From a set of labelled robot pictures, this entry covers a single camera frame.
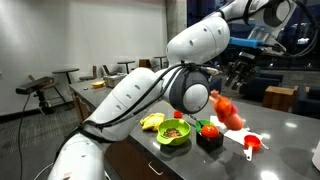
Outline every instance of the cable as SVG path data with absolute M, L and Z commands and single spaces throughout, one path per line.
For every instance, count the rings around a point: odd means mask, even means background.
M 147 96 L 147 94 L 149 94 L 149 92 L 162 80 L 162 78 L 168 73 L 170 72 L 172 69 L 176 68 L 176 67 L 180 67 L 180 66 L 185 66 L 185 64 L 177 64 L 174 66 L 169 67 L 165 72 L 163 72 L 161 74 L 161 76 L 158 77 L 158 79 L 149 87 L 149 89 L 138 99 L 138 101 L 136 103 L 134 103 L 130 108 L 128 108 L 124 113 L 122 113 L 120 116 L 118 116 L 117 118 L 113 119 L 112 121 L 109 121 L 108 123 L 114 123 L 118 120 L 120 120 L 122 117 L 124 117 L 125 115 L 127 115 L 129 112 L 131 112 L 144 98 L 145 96 Z M 77 134 L 78 128 L 79 127 L 84 127 L 85 125 L 90 125 L 90 126 L 94 126 L 96 128 L 100 128 L 101 130 L 103 129 L 104 125 L 108 124 L 108 123 L 102 123 L 102 124 L 97 124 L 93 121 L 87 120 L 84 121 L 82 124 L 80 124 L 77 128 L 75 128 L 61 143 L 60 147 L 58 148 L 57 152 L 56 152 L 56 157 L 54 162 L 57 160 L 60 151 L 62 149 L 62 147 L 65 145 L 65 143 L 72 138 L 75 134 Z
M 54 163 L 49 164 L 48 166 L 46 166 L 45 168 L 43 168 L 39 174 L 33 179 L 33 180 L 37 180 L 39 178 L 39 176 L 45 171 L 47 170 L 49 167 L 51 167 Z
M 185 66 L 185 64 L 177 64 L 174 66 L 171 66 L 170 68 L 168 68 L 165 72 L 163 72 L 158 79 L 149 87 L 149 89 L 137 100 L 137 102 L 135 102 L 130 108 L 128 108 L 124 113 L 122 113 L 120 116 L 118 116 L 117 118 L 107 122 L 107 123 L 101 123 L 101 124 L 97 124 L 93 121 L 85 121 L 83 123 L 83 125 L 85 124 L 89 124 L 92 126 L 95 126 L 99 129 L 102 130 L 102 128 L 104 127 L 104 125 L 116 122 L 118 120 L 120 120 L 122 117 L 126 116 L 129 112 L 131 112 L 139 103 L 141 103 L 141 101 L 151 92 L 151 90 L 162 80 L 162 78 L 168 73 L 170 72 L 172 69 L 176 68 L 176 67 L 180 67 L 180 66 Z
M 284 49 L 281 46 L 277 46 L 277 45 L 271 45 L 271 44 L 260 44 L 259 47 L 272 47 L 275 48 L 279 51 L 284 52 Z
M 259 11 L 265 9 L 267 6 L 269 6 L 270 4 L 276 2 L 278 0 L 271 0 L 268 3 L 264 4 L 263 6 L 261 6 L 258 10 L 249 13 L 248 17 L 255 15 L 256 13 L 258 13 Z M 282 58 L 299 58 L 302 57 L 308 53 L 310 53 L 316 46 L 317 44 L 317 38 L 318 38 L 318 26 L 317 26 L 317 21 L 315 19 L 315 17 L 312 15 L 312 13 L 309 11 L 309 9 L 303 4 L 301 3 L 299 0 L 292 0 L 297 6 L 299 6 L 302 11 L 306 14 L 306 16 L 308 17 L 308 19 L 310 20 L 310 23 L 313 27 L 313 39 L 310 42 L 309 46 L 307 48 L 305 48 L 304 50 L 302 50 L 301 52 L 297 53 L 297 54 L 289 54 L 286 51 L 284 51 L 282 48 L 281 51 L 284 53 L 284 55 L 278 56 L 278 57 L 282 57 Z M 228 19 L 226 22 L 229 23 L 231 21 L 235 21 L 235 20 L 239 20 L 239 19 L 243 19 L 244 16 L 239 16 L 239 17 L 235 17 L 235 18 L 231 18 Z
M 178 73 L 178 71 L 180 71 L 180 69 L 182 69 L 182 67 L 178 68 L 174 73 L 173 75 L 170 77 L 168 83 L 166 84 L 166 86 L 164 87 L 162 93 L 160 93 L 157 97 L 155 97 L 153 100 L 151 100 L 150 102 L 148 102 L 147 104 L 145 104 L 144 106 L 142 106 L 140 109 L 136 110 L 135 112 L 132 113 L 131 116 L 128 116 L 126 118 L 123 118 L 123 119 L 120 119 L 116 122 L 113 122 L 113 123 L 110 123 L 110 124 L 106 124 L 104 125 L 103 127 L 111 127 L 111 126 L 114 126 L 114 125 L 117 125 L 117 124 L 120 124 L 124 121 L 127 121 L 129 120 L 131 117 L 139 114 L 141 111 L 143 111 L 144 109 L 146 109 L 147 107 L 149 107 L 151 104 L 153 104 L 155 101 L 157 101 L 161 96 L 163 96 L 163 94 L 167 91 L 171 81 L 173 80 L 173 78 L 176 76 L 176 74 Z
M 23 174 L 23 159 L 22 159 L 21 145 L 20 145 L 20 133 L 21 133 L 21 125 L 22 125 L 22 120 L 23 120 L 23 116 L 24 116 L 24 111 L 26 110 L 26 106 L 28 104 L 29 98 L 30 98 L 30 94 L 28 95 L 27 101 L 23 106 L 21 119 L 20 119 L 20 123 L 19 123 L 19 128 L 18 128 L 18 149 L 19 149 L 19 157 L 20 157 L 20 180 L 22 180 L 22 174 Z

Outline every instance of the red tomato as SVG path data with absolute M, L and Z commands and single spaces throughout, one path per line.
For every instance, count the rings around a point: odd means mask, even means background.
M 214 138 L 219 135 L 219 130 L 211 124 L 206 124 L 201 128 L 201 134 L 207 138 Z

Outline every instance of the green bowl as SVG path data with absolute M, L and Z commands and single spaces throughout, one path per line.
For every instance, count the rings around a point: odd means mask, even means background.
M 198 120 L 201 122 L 202 125 L 206 125 L 206 124 L 212 124 L 214 125 L 210 120 L 207 120 L 207 119 L 200 119 Z M 201 131 L 201 125 L 199 122 L 196 122 L 196 131 L 197 132 L 200 132 Z
M 168 128 L 176 128 L 182 136 L 175 138 L 165 137 L 163 134 Z M 158 128 L 157 141 L 164 145 L 179 146 L 189 139 L 190 125 L 183 119 L 168 119 L 163 121 Z

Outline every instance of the bin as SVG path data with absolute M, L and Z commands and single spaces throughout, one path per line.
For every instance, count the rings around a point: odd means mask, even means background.
M 103 76 L 106 87 L 114 88 L 119 82 L 126 77 L 126 74 L 118 73 L 115 76 Z

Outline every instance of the yellow bowl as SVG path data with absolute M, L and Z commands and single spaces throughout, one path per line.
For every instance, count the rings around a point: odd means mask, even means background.
M 97 82 L 94 82 L 94 83 L 91 83 L 91 85 L 93 86 L 93 88 L 101 88 L 104 86 L 104 81 L 97 81 Z

